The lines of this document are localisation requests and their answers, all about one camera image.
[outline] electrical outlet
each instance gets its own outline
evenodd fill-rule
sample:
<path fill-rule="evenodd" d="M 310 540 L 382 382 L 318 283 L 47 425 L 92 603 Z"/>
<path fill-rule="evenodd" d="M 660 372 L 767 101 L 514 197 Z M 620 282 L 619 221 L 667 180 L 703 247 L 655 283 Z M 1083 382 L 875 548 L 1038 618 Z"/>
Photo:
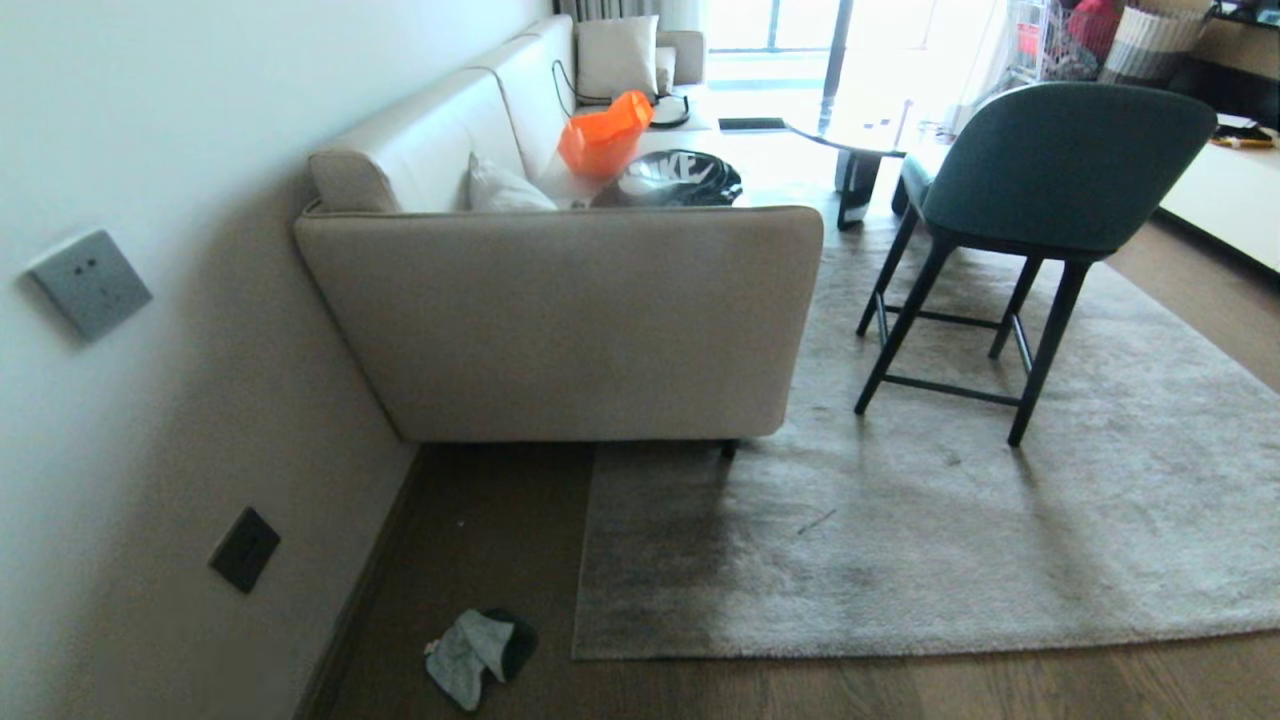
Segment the electrical outlet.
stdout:
<path fill-rule="evenodd" d="M 45 258 L 31 275 L 87 340 L 102 337 L 151 301 L 151 291 L 106 231 Z"/>
<path fill-rule="evenodd" d="M 242 593 L 248 594 L 257 584 L 257 577 L 266 561 L 280 544 L 280 536 L 252 507 L 246 507 L 221 544 L 214 551 L 209 566 L 227 578 Z"/>

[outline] green chair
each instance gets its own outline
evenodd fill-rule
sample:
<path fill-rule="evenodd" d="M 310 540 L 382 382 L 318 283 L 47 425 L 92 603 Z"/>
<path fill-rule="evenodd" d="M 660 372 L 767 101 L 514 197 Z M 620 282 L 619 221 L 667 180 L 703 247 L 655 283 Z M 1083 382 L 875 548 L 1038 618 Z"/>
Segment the green chair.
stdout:
<path fill-rule="evenodd" d="M 945 156 L 908 155 L 895 196 L 895 205 L 905 205 L 906 214 L 858 325 L 858 334 L 864 336 L 872 318 L 878 320 L 881 355 L 854 411 L 867 411 L 882 382 L 1011 405 L 1018 415 L 1009 445 L 1016 447 L 1089 266 L 1142 227 L 1216 124 L 1207 105 L 1170 92 L 1044 83 L 993 99 Z M 906 302 L 886 305 L 884 290 L 920 220 L 933 242 L 929 256 Z M 922 310 L 956 247 L 1027 259 L 998 323 Z M 1033 356 L 1018 313 L 1044 260 L 1061 260 L 1065 268 Z M 886 313 L 899 314 L 891 332 Z M 1021 397 L 890 374 L 916 318 L 996 331 L 992 359 L 1014 334 L 1028 375 Z"/>

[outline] white pillow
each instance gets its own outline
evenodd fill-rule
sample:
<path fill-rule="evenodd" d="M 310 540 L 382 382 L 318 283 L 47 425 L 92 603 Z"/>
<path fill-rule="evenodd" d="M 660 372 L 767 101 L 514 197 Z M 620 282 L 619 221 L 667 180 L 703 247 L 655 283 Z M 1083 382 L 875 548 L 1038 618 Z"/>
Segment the white pillow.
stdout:
<path fill-rule="evenodd" d="M 658 74 L 658 95 L 671 95 L 672 86 L 676 85 L 676 49 L 659 47 L 654 51 Z"/>
<path fill-rule="evenodd" d="M 658 15 L 577 23 L 577 94 L 608 105 L 628 90 L 657 95 Z"/>
<path fill-rule="evenodd" d="M 529 181 L 471 154 L 471 209 L 477 213 L 556 210 L 556 204 Z"/>

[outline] orange bag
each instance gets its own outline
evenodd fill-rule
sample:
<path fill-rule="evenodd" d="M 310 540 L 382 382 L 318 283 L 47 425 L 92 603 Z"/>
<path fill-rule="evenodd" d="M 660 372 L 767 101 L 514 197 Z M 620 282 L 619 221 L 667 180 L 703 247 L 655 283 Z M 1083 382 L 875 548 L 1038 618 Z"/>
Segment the orange bag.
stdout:
<path fill-rule="evenodd" d="M 559 154 L 575 176 L 613 178 L 622 174 L 636 141 L 653 122 L 653 106 L 639 90 L 623 92 L 609 109 L 568 119 Z"/>

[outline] sofa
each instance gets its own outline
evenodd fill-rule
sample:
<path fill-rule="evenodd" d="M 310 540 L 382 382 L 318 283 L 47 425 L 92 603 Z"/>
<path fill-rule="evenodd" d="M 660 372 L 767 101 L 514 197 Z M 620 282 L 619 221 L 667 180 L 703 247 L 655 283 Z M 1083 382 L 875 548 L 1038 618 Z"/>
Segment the sofa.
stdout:
<path fill-rule="evenodd" d="M 696 92 L 701 36 L 664 42 L 677 47 L 677 92 Z M 310 158 L 320 197 L 294 224 L 297 246 L 388 416 L 419 442 L 776 432 L 822 218 L 794 206 L 570 209 L 603 182 L 571 176 L 556 152 L 554 59 L 573 72 L 563 15 Z M 637 151 L 732 163 L 722 140 L 704 117 L 646 132 Z M 564 209 L 470 211 L 471 152 Z"/>

